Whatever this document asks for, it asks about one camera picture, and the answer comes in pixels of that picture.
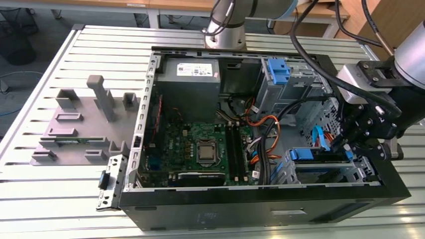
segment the open computer tower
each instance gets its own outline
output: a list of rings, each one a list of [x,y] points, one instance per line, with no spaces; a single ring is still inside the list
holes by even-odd
[[[326,55],[310,57],[337,74]],[[157,47],[145,81],[130,152],[109,159],[97,207],[124,210],[142,230],[334,223],[410,196],[390,161],[316,144],[313,128],[338,134],[343,99],[297,54]],[[332,97],[281,119],[262,185],[252,158],[264,127],[245,117],[310,96]]]

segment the slotted aluminum surface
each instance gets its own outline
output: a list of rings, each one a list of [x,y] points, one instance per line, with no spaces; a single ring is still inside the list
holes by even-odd
[[[328,54],[337,69],[369,59],[347,40],[300,37],[310,53]],[[296,52],[286,36],[246,35],[249,50]],[[337,224],[206,231],[141,232],[122,212],[96,212],[104,166],[30,166],[30,154],[57,107],[60,88],[94,96],[88,75],[105,78],[114,96],[141,93],[152,46],[202,47],[196,31],[85,26],[72,31],[0,145],[0,238],[425,238],[425,129],[399,140],[405,160],[393,162],[411,197]]]

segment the power supply label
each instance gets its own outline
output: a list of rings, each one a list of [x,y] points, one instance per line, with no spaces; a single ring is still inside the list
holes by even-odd
[[[177,76],[213,76],[213,65],[204,63],[180,63]]]

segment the ram slot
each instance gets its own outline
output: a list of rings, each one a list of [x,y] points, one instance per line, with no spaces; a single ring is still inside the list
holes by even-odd
[[[237,176],[240,181],[246,181],[246,169],[244,163],[244,154],[242,154],[242,147],[241,147],[241,137],[238,132],[238,127],[234,126],[232,128],[232,137],[233,137],[233,151],[236,157],[236,164],[237,164]]]
[[[225,127],[225,147],[226,147],[226,160],[228,160],[228,171],[230,180],[237,181],[238,173],[237,173],[237,159],[234,152],[234,143],[233,143],[233,126]]]

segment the motherboard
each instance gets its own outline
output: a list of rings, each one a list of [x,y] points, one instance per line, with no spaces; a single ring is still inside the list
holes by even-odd
[[[248,126],[218,123],[165,125],[160,154],[148,155],[140,172],[145,187],[252,185],[245,149]]]

